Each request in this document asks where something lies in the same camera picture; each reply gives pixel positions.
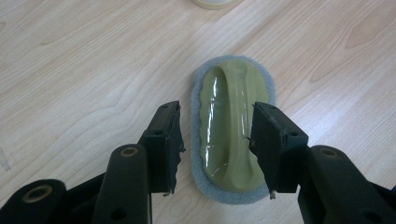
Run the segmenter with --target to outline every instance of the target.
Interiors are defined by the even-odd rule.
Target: green plastic handle
[[[257,189],[264,176],[248,149],[253,106],[269,102],[263,75],[253,64],[229,60],[212,67],[201,90],[201,157],[208,178],[232,192]]]

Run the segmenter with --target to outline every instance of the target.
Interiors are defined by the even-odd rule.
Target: black plastic part
[[[38,180],[26,185],[0,210],[0,223],[62,223],[66,211],[65,193],[64,183],[59,180]]]
[[[323,223],[326,210],[307,171],[302,171],[300,186],[298,204],[300,205],[304,223]]]
[[[160,106],[138,142],[148,153],[151,193],[175,192],[180,152],[185,151],[179,119],[178,101]]]
[[[65,223],[91,223],[104,177],[105,174],[99,175],[67,191],[70,211]]]
[[[257,156],[270,191],[294,193],[308,136],[273,105],[256,102],[250,151]]]
[[[386,189],[382,186],[379,186],[375,183],[372,183],[376,192],[381,195],[381,197],[387,202],[387,204],[396,212],[396,191],[393,189]]]
[[[151,223],[148,177],[144,147],[126,145],[114,150],[92,223]]]
[[[312,147],[305,168],[326,211],[322,221],[313,222],[305,219],[307,211],[315,212],[313,204],[300,204],[305,223],[395,223],[394,211],[342,151]]]

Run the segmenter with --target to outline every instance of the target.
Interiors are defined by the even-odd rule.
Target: mounting hole
[[[41,185],[30,189],[22,197],[25,203],[36,203],[47,198],[52,193],[50,185]]]
[[[137,148],[127,147],[127,148],[123,149],[120,154],[122,157],[132,157],[132,156],[136,155],[137,152],[139,152],[139,150]]]
[[[126,218],[126,212],[122,209],[116,209],[111,213],[111,219],[113,220],[121,220]]]
[[[321,148],[321,149],[320,149],[320,152],[321,152],[323,155],[325,155],[325,156],[327,156],[327,157],[330,157],[330,158],[337,158],[337,157],[338,157],[337,152],[335,152],[335,151],[333,151],[333,150],[331,150],[331,149]]]
[[[364,210],[363,211],[363,215],[364,215],[365,218],[367,218],[371,222],[382,223],[382,217],[376,212],[373,212],[373,211],[370,211],[370,210]]]

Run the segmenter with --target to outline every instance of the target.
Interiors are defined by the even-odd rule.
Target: wooden table
[[[246,55],[274,77],[277,105],[309,146],[345,151],[396,184],[396,4],[246,0],[210,11],[189,0],[0,3],[0,202],[57,178],[72,188],[135,143],[157,107],[179,100],[187,149],[191,73]],[[153,197],[154,223],[301,223],[297,194],[215,203],[182,154],[175,195]]]

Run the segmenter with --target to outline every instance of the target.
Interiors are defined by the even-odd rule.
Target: light wooden tabletop
[[[72,188],[101,174],[159,105],[179,100],[188,151],[175,195],[153,196],[154,223],[303,222],[297,194],[232,206],[195,187],[191,73],[225,54],[268,69],[309,146],[342,149],[369,180],[396,184],[392,0],[245,0],[219,11],[190,0],[2,1],[1,205],[37,179]]]

